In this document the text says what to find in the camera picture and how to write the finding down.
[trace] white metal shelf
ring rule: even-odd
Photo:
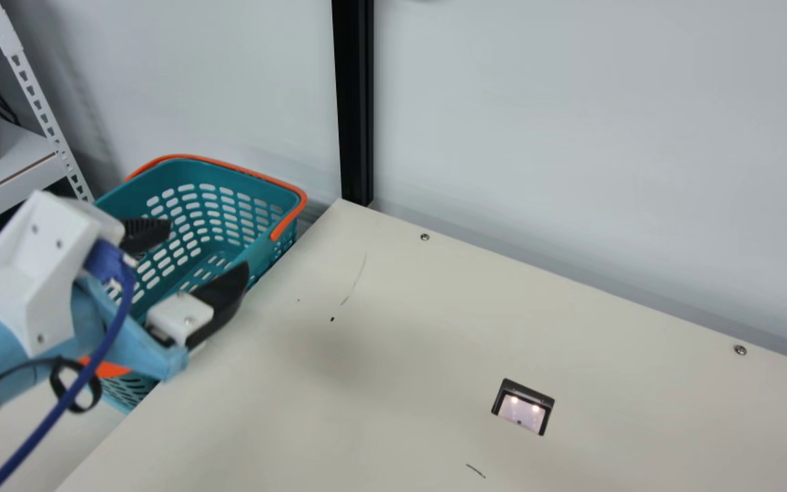
[[[65,177],[46,138],[0,118],[0,214]]]
[[[20,84],[24,96],[26,96],[26,100],[28,100],[32,112],[34,112],[35,118],[44,132],[44,138],[47,139],[53,152],[56,153],[56,162],[62,167],[63,174],[68,177],[68,182],[72,185],[75,196],[79,200],[93,202],[93,193],[90,193],[90,187],[87,186],[87,181],[84,180],[81,168],[78,168],[74,161],[72,149],[66,143],[66,137],[63,136],[57,123],[57,118],[53,115],[53,110],[47,103],[47,97],[44,97],[44,91],[41,90],[41,85],[35,78],[35,72],[32,71],[32,66],[23,51],[23,44],[20,43],[20,38],[14,31],[8,12],[4,10],[2,4],[0,4],[0,49],[5,58],[8,59],[8,64],[16,77],[16,81]]]

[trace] dark spot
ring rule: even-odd
[[[482,478],[488,478],[488,477],[484,476],[484,474],[483,474],[482,472],[478,471],[478,468],[477,468],[477,467],[473,467],[471,464],[468,464],[468,463],[466,464],[466,466],[467,466],[467,467],[468,467],[470,470],[472,470],[472,471],[474,471],[475,473],[477,473],[477,474],[478,474],[478,476],[481,476]]]

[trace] white wall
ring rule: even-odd
[[[787,353],[787,0],[376,25],[382,210]]]
[[[173,152],[340,192],[329,2],[3,1],[97,194]]]

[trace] shelf board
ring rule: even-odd
[[[0,214],[64,176],[46,138],[0,118]]]

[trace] blue cable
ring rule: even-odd
[[[44,417],[41,424],[39,424],[32,434],[26,438],[18,450],[10,456],[8,461],[0,467],[0,486],[8,480],[8,477],[14,473],[16,468],[23,463],[32,451],[34,451],[38,443],[41,442],[41,439],[44,439],[44,436],[50,432],[54,424],[62,417],[62,414],[68,410],[68,407],[74,404],[74,400],[78,398],[78,394],[81,393],[81,390],[84,389],[84,386],[87,385],[87,382],[93,374],[96,374],[96,369],[99,368],[99,365],[105,359],[105,355],[109,352],[109,349],[111,349],[111,345],[115,342],[115,339],[118,338],[118,333],[123,327],[123,321],[125,321],[126,317],[129,315],[129,308],[132,306],[133,289],[135,287],[135,277],[133,276],[132,269],[124,264],[122,258],[123,252],[119,250],[118,247],[104,241],[97,241],[93,249],[91,249],[90,255],[87,256],[84,268],[90,271],[94,277],[99,278],[99,280],[103,282],[107,282],[110,278],[115,278],[121,284],[121,287],[123,287],[118,312],[115,313],[115,317],[113,317],[111,323],[109,323],[109,328],[107,328],[105,337],[102,339],[99,346],[96,347],[96,351],[93,352],[89,364],[78,373],[78,378],[69,386],[66,394],[57,401],[57,404],[54,405],[50,413]]]

